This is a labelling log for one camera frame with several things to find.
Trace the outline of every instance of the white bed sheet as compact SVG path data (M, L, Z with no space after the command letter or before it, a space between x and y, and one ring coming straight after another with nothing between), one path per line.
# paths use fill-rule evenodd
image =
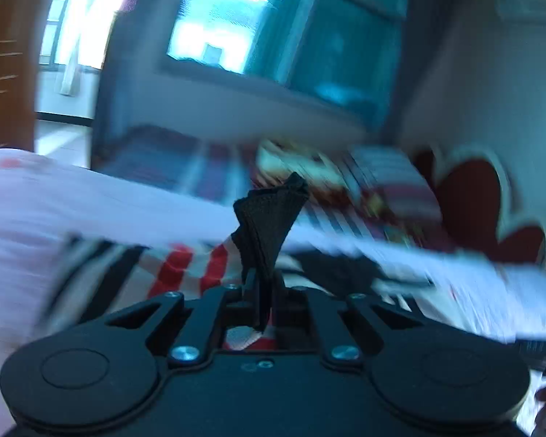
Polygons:
M29 340L53 282L52 265L71 232L160 246L218 242L237 228L229 207L91 172L35 154L0 150L0 367ZM546 274L384 242L330 236L294 226L284 244L329 253L364 254L387 271L426 274L453 289L470 331L502 341L546 336ZM539 376L533 378L537 388ZM530 432L536 406L529 396L519 418ZM0 433L12 424L0 395Z

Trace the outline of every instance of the wooden door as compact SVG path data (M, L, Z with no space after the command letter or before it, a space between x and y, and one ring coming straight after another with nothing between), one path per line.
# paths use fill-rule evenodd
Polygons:
M0 146L33 151L38 55L49 0L0 0Z

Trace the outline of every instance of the heart-shaped headboard panel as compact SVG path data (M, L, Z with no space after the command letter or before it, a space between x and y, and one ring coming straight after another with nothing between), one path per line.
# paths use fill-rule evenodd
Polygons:
M443 225L458 245L492 261L546 269L546 221L536 213L512 211L510 182L494 153L478 146L447 155L426 149L414 163L437 196Z

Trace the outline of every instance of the window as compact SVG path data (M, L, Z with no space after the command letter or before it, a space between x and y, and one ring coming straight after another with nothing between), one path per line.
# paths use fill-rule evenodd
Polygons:
M53 0L39 63L56 68L77 52L79 64L99 69L115 14L123 0Z
M405 16L406 0L183 0L167 54L275 81L379 126Z

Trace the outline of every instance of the black baseboard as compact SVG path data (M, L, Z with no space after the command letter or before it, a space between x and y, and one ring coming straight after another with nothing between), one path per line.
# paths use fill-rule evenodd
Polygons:
M47 122L68 123L70 125L88 126L93 124L92 118L83 118L82 116L60 115L59 113L36 112L37 120Z

